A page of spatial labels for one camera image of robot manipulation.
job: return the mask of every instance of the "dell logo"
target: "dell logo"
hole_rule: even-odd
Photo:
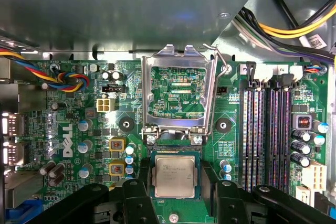
[[[63,140],[63,157],[73,157],[72,153],[72,124],[69,124],[68,127],[63,127],[63,131],[68,131],[68,134],[63,134],[64,140]]]

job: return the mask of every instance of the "black ram slot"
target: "black ram slot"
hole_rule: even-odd
[[[242,140],[239,182],[244,190],[264,183],[265,92],[244,90],[241,99]]]
[[[291,93],[269,90],[267,95],[265,183],[288,192]]]

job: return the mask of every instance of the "yellow wire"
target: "yellow wire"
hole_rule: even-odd
[[[303,34],[303,32],[307,31],[307,30],[310,30],[310,31],[314,31],[316,28],[318,28],[321,24],[323,24],[324,22],[326,22],[331,16],[333,16],[334,14],[336,13],[336,5],[334,5],[333,9],[330,10],[330,12],[328,14],[326,14],[322,19],[320,19],[319,21],[309,25],[309,26],[306,26],[304,28],[300,28],[300,29],[296,29],[296,30],[282,30],[282,29],[278,29],[278,28],[274,28],[274,27],[270,27],[270,26],[266,26],[262,23],[259,23],[260,26],[265,30],[265,31],[273,31],[273,32],[276,32],[276,33],[279,33],[279,34],[301,34],[300,36],[302,35],[305,35]]]
[[[77,84],[76,87],[74,89],[71,90],[62,90],[63,92],[67,92],[67,93],[72,93],[72,92],[76,92],[77,90],[79,90],[79,88],[82,86],[83,83]]]
[[[278,34],[278,33],[273,33],[272,31],[270,30],[267,30],[267,29],[264,29],[264,31],[269,34],[269,35],[272,35],[274,37],[277,37],[277,38],[281,38],[281,39],[293,39],[293,38],[298,38],[298,37],[301,37],[303,35],[306,35],[308,33],[311,33],[312,31],[314,31],[316,28],[312,28],[308,31],[304,31],[302,33],[299,33],[299,34],[290,34],[290,35],[285,35],[285,34]]]
[[[25,58],[23,58],[21,55],[16,54],[14,52],[0,52],[0,56],[14,56],[14,57],[17,57],[21,60],[25,60]]]
[[[36,75],[37,77],[43,79],[43,80],[48,80],[48,81],[52,81],[52,82],[55,82],[55,83],[58,83],[58,81],[52,77],[48,77],[48,76],[43,76],[39,73],[35,73],[35,72],[32,72],[34,75]]]

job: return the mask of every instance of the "motherboard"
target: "motherboard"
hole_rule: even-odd
[[[304,62],[146,68],[143,61],[34,61],[45,73],[90,80],[73,93],[41,86],[44,109],[3,114],[8,167],[43,178],[34,193],[43,210],[86,184],[114,190],[137,178],[147,157],[160,223],[215,222],[202,200],[201,161],[246,191],[272,185],[313,206],[326,186],[325,72],[306,71]]]

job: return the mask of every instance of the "ram slot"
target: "ram slot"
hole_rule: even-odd
[[[243,189],[247,189],[246,188],[246,174],[247,174],[247,125],[248,125],[248,113],[247,113],[247,110],[248,110],[248,107],[249,107],[249,104],[248,104],[248,91],[244,91],[244,96],[243,96],[243,106],[241,107],[241,109],[243,110],[243,121],[242,121],[242,135],[243,135],[243,139],[242,139],[242,150],[241,150],[241,166],[242,166],[242,174],[241,174],[241,186]]]
[[[280,169],[279,169],[279,189],[288,192],[289,174],[288,174],[288,146],[290,134],[290,116],[291,116],[291,92],[281,92],[281,131],[280,131]]]
[[[252,176],[253,176],[253,104],[254,104],[254,91],[248,92],[248,108],[247,108],[247,178],[246,178],[246,187],[248,191],[252,189]]]
[[[268,90],[267,122],[266,122],[266,149],[265,149],[265,183],[278,186],[279,167],[279,92]]]
[[[265,177],[264,170],[264,148],[265,148],[265,91],[258,92],[258,142],[257,142],[257,185],[263,184]]]

